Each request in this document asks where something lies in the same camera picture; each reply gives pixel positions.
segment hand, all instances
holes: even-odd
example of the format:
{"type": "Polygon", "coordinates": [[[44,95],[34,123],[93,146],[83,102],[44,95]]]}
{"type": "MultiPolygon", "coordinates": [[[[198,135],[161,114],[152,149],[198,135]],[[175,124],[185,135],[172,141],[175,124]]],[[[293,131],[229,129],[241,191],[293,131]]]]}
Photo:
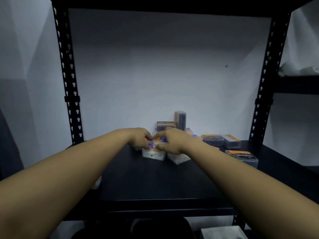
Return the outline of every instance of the hand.
{"type": "Polygon", "coordinates": [[[129,133],[130,136],[130,140],[128,142],[130,146],[136,149],[150,149],[148,141],[153,140],[153,138],[152,135],[145,128],[126,128],[125,130],[129,133]]]}
{"type": "Polygon", "coordinates": [[[168,143],[158,144],[156,148],[172,154],[185,153],[187,147],[196,143],[198,140],[187,132],[172,127],[167,127],[164,131],[158,132],[155,136],[153,136],[153,139],[158,137],[165,137],[168,143]]]}

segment forearm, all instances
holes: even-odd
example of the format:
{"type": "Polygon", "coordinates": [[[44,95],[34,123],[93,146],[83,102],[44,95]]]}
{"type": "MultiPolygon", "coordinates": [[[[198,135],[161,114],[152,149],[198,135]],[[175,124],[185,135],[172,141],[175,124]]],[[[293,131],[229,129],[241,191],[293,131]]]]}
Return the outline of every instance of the forearm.
{"type": "Polygon", "coordinates": [[[0,237],[48,236],[129,139],[124,129],[115,130],[1,181],[0,237]]]}
{"type": "Polygon", "coordinates": [[[196,142],[185,151],[266,238],[317,238],[319,205],[259,170],[196,142]]]}

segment left hand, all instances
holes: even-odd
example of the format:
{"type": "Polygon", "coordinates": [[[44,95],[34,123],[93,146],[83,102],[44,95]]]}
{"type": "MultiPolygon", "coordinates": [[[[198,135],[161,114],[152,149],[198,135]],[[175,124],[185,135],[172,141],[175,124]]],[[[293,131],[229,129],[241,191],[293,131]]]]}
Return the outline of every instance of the left hand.
{"type": "Polygon", "coordinates": [[[126,129],[130,135],[129,145],[133,148],[137,149],[147,149],[150,147],[148,145],[148,141],[152,141],[152,135],[145,128],[137,127],[137,128],[127,128],[126,129]]]}

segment shelf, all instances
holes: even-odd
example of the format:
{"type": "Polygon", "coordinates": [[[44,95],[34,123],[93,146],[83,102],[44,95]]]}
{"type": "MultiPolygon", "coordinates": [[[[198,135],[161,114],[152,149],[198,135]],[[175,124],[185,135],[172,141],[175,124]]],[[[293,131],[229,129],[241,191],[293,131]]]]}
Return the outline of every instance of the shelf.
{"type": "Polygon", "coordinates": [[[204,3],[165,3],[156,0],[152,3],[118,1],[108,3],[106,0],[51,0],[70,8],[107,9],[127,11],[198,13],[233,16],[273,17],[292,12],[312,0],[218,0],[204,3]]]}
{"type": "MultiPolygon", "coordinates": [[[[242,141],[241,150],[258,158],[259,170],[319,203],[319,175],[264,145],[242,141]]],[[[141,151],[125,146],[103,172],[98,190],[89,191],[64,220],[234,214],[192,160],[175,165],[167,158],[143,158],[141,151]]]]}
{"type": "Polygon", "coordinates": [[[319,95],[319,76],[277,77],[275,93],[319,95]]]}

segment upper shelf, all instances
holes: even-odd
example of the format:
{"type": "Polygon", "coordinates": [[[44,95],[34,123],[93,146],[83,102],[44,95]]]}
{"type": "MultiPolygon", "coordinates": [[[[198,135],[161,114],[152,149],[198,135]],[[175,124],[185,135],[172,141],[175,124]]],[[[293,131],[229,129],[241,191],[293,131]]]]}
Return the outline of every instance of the upper shelf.
{"type": "Polygon", "coordinates": [[[278,76],[275,92],[319,95],[319,76],[278,76]]]}
{"type": "Polygon", "coordinates": [[[107,9],[125,11],[150,11],[174,13],[198,13],[233,16],[273,17],[290,13],[312,0],[196,0],[187,1],[126,1],[118,0],[51,0],[69,8],[107,9]]]}

